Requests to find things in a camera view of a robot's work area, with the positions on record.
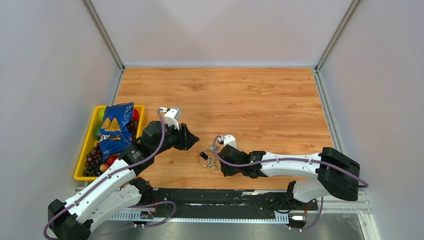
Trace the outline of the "silver wire keyring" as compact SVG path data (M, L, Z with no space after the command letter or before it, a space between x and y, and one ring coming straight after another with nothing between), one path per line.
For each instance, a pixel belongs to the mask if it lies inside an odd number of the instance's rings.
M219 170L219 166L217 165L217 158L215 156L215 152L219 150L219 147L216 145L210 145L208 148L203 149L197 155L197 162L206 168L213 168Z

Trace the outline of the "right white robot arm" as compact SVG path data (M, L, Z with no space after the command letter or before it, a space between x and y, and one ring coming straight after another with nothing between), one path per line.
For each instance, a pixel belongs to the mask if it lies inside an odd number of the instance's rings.
M359 188L368 186L360 179L360 164L332 147L312 154L283 155L265 151L245 153L227 144L215 156L226 177L303 177L303 181L291 181L286 188L285 201L292 209L326 196L355 202Z

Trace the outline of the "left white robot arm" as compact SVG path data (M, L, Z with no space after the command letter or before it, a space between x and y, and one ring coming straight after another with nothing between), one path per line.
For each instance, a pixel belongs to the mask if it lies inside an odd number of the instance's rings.
M87 240L106 220L125 208L147 207L153 201L152 187L138 175L154 163L155 156L171 148L187 151L199 137L187 125L179 128L152 121L117 160L96 180L65 201L55 199L48 205L48 222L57 240Z

